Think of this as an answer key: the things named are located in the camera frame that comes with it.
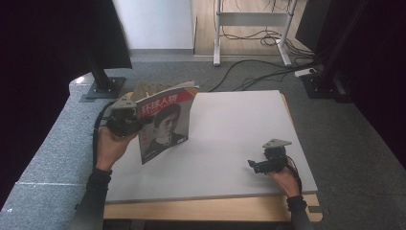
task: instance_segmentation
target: metal frame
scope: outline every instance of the metal frame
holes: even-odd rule
[[[285,65],[291,65],[284,47],[287,33],[293,18],[297,0],[290,3],[288,12],[221,12],[221,0],[217,0],[215,13],[214,66],[220,65],[221,26],[271,26],[283,27],[281,39],[277,39],[278,49]]]

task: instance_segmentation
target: gray carpet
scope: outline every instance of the gray carpet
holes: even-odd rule
[[[139,80],[195,80],[202,91],[208,91],[232,64],[135,62],[134,70],[106,73],[127,77],[122,94],[132,91]],[[216,91],[231,91],[247,78],[276,69],[264,63],[241,63]],[[90,173],[92,125],[109,101],[79,103],[92,81],[85,76],[85,82],[71,83],[68,102],[0,213],[0,228],[66,228]],[[406,229],[406,172],[354,104],[310,100],[293,73],[282,82],[263,80],[248,90],[280,90],[287,99],[319,188],[324,219],[314,224],[316,229]]]

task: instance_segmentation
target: black mount base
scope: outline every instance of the black mount base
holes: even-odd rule
[[[321,78],[318,74],[301,76],[304,83],[304,89],[310,99],[334,99],[340,104],[352,103],[350,95],[342,87],[340,81],[334,80],[333,86],[330,88],[322,88]]]
[[[99,89],[96,82],[93,82],[92,86],[87,92],[85,98],[87,100],[92,99],[117,99],[119,97],[120,91],[122,90],[125,78],[108,78],[110,85],[108,89]]]
[[[336,99],[338,98],[338,92],[336,87],[321,88],[320,77],[317,74],[301,76],[301,80],[304,83],[304,89],[310,99]]]

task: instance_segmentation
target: white wall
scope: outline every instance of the white wall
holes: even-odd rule
[[[128,49],[192,49],[190,0],[113,0]]]

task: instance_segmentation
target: magazine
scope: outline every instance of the magazine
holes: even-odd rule
[[[153,118],[139,132],[142,164],[189,138],[190,112],[198,86],[194,81],[174,86],[141,81],[130,96],[139,121]]]

